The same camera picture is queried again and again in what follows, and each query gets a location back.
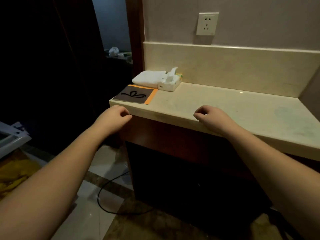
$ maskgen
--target forearm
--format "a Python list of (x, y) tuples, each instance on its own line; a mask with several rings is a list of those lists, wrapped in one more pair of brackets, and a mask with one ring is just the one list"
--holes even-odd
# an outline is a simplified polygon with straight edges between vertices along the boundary
[(65, 217), (103, 139), (94, 129), (87, 129), (4, 198), (0, 202), (0, 238), (48, 239)]
[(241, 127), (224, 136), (287, 221), (306, 239), (319, 236), (320, 174)]

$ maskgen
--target wooden door frame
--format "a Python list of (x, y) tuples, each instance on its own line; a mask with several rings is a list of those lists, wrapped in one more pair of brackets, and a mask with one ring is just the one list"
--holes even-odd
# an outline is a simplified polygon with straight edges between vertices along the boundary
[(125, 0), (133, 60), (133, 75), (144, 71), (144, 20), (142, 0)]

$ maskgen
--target white outlet plate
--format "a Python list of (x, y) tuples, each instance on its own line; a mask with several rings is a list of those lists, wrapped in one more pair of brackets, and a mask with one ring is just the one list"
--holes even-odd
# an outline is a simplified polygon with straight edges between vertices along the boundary
[(218, 12), (199, 13), (197, 35), (214, 35), (216, 32), (218, 16)]

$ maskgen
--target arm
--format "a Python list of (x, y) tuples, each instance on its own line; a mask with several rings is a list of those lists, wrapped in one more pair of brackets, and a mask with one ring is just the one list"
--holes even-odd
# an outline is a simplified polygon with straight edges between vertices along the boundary
[(64, 219), (98, 146), (130, 119), (115, 105), (0, 202), (0, 239), (49, 239)]
[(267, 145), (219, 108), (194, 113), (210, 130), (228, 139), (262, 189), (306, 239), (320, 236), (320, 174)]

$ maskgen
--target marble floor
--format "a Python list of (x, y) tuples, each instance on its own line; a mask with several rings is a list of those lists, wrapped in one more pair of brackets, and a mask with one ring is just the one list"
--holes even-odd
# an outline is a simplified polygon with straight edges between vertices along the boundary
[[(27, 152), (37, 156), (44, 155), (31, 149), (28, 149)], [(138, 216), (114, 215), (104, 212), (96, 202), (99, 189), (106, 182), (127, 170), (121, 148), (102, 146), (97, 151), (78, 191), (76, 207), (52, 239), (228, 239), (208, 234), (157, 209)], [(144, 212), (151, 209), (150, 206), (135, 200), (132, 184), (127, 176), (108, 183), (102, 190), (99, 199), (106, 210), (118, 213)], [(234, 222), (231, 217), (230, 231), (232, 231), (233, 224), (237, 222)], [(291, 240), (292, 238), (283, 231), (280, 232), (275, 225), (270, 223), (268, 215), (263, 213), (235, 239)]]

